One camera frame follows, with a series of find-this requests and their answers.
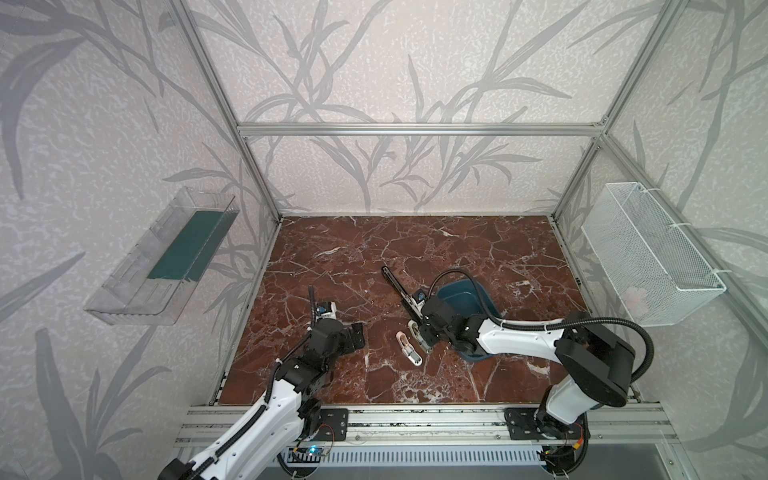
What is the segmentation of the beige stapler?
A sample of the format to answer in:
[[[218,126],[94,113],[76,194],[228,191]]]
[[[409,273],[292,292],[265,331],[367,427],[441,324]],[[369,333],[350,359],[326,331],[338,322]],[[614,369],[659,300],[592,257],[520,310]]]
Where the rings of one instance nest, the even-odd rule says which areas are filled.
[[[421,335],[418,323],[416,321],[410,320],[408,322],[408,329],[410,331],[411,336],[418,343],[421,350],[425,354],[429,355],[432,352],[432,347],[427,344],[426,340]]]

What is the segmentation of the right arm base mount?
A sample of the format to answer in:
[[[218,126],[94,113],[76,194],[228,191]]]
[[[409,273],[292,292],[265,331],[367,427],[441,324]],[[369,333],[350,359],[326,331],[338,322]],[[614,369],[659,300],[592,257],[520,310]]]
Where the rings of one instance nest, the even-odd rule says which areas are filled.
[[[503,419],[511,440],[573,444],[590,437],[586,414],[574,423],[564,424],[539,413],[537,407],[509,407],[503,411]]]

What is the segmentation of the clear plastic wall bin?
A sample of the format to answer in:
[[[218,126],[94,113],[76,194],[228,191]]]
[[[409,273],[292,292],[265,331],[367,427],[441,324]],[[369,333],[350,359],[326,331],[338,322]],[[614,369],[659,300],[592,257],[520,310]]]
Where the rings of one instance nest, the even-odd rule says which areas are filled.
[[[112,325],[175,324],[199,282],[152,280],[148,274],[199,210],[236,211],[237,197],[181,188],[116,269],[87,300],[84,310]]]

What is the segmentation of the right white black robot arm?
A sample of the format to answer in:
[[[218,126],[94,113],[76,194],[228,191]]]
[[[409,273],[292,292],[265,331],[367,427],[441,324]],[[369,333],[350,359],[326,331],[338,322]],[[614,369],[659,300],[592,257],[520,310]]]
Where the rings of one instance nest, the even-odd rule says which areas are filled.
[[[468,360],[517,355],[559,364],[564,379],[545,391],[531,416],[532,429],[546,437],[567,433],[594,408],[625,406],[631,384],[652,365],[653,340],[630,320],[579,311],[546,321],[506,319],[471,274],[461,276],[403,296],[417,341],[445,342]]]

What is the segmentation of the green pad in bin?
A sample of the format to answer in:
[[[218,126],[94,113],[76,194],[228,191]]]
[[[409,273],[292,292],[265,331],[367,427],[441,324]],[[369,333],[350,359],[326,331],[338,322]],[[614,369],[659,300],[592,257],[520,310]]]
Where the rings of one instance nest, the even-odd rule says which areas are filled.
[[[148,278],[199,282],[237,215],[236,211],[196,211]]]

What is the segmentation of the teal plastic tray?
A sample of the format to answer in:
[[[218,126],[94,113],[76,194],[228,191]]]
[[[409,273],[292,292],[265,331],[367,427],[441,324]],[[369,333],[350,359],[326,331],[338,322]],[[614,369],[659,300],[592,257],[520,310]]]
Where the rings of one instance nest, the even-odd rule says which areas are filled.
[[[449,283],[437,291],[437,297],[456,312],[454,320],[451,321],[451,329],[461,345],[470,342],[470,337],[476,334],[479,325],[487,318],[482,304],[485,304],[493,315],[501,316],[482,284],[479,285],[479,290],[480,293],[477,293],[472,282],[464,279]]]

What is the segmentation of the aluminium front rail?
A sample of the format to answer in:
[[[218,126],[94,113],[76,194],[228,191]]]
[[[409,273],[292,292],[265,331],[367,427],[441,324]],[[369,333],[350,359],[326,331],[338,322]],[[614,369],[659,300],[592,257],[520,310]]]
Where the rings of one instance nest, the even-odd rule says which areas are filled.
[[[344,441],[336,446],[511,444],[506,404],[348,405]],[[173,447],[202,449],[228,430],[245,407],[192,407]],[[630,403],[587,413],[592,444],[677,443],[679,437],[659,403]]]

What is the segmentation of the black stapler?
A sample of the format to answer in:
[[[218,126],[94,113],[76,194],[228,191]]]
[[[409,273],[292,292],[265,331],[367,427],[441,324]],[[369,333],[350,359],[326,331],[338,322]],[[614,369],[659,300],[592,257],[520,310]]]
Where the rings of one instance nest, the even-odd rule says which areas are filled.
[[[387,280],[387,282],[395,289],[396,293],[400,296],[401,303],[405,308],[406,312],[411,317],[411,319],[415,322],[420,322],[422,320],[421,311],[417,306],[417,303],[415,302],[413,297],[408,294],[408,292],[405,290],[405,288],[402,286],[400,281],[396,278],[396,276],[393,274],[393,272],[388,266],[383,265],[381,267],[381,272],[384,278]]]

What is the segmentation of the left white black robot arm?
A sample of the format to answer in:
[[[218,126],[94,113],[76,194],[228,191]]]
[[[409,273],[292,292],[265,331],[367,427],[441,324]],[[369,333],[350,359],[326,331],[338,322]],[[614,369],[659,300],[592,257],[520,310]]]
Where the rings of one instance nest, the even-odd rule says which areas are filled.
[[[276,362],[264,394],[191,460],[171,460],[160,479],[255,479],[289,445],[317,433],[316,393],[330,382],[336,361],[362,349],[365,339],[362,323],[342,323],[334,302],[318,303],[312,286],[308,293],[307,333]]]

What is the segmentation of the small green circuit board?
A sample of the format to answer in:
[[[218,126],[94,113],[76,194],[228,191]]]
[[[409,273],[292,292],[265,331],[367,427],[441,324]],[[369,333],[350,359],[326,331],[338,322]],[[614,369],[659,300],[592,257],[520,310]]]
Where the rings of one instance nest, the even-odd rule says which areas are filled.
[[[331,453],[330,445],[310,445],[307,447],[295,447],[291,451],[293,461],[302,463],[320,462],[322,458],[328,457]]]

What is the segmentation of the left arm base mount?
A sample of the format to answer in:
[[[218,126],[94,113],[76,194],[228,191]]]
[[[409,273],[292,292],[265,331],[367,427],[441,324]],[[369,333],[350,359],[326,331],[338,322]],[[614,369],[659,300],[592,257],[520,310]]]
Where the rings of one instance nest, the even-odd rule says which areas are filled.
[[[347,408],[321,408],[305,420],[301,439],[315,442],[344,441],[349,427]]]

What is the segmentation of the pink object in basket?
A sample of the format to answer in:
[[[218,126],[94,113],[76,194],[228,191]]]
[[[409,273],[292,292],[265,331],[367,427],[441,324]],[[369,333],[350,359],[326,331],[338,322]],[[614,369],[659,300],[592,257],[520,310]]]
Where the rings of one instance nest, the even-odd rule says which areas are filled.
[[[633,316],[644,316],[649,312],[648,292],[644,288],[627,288],[623,301],[625,308]]]

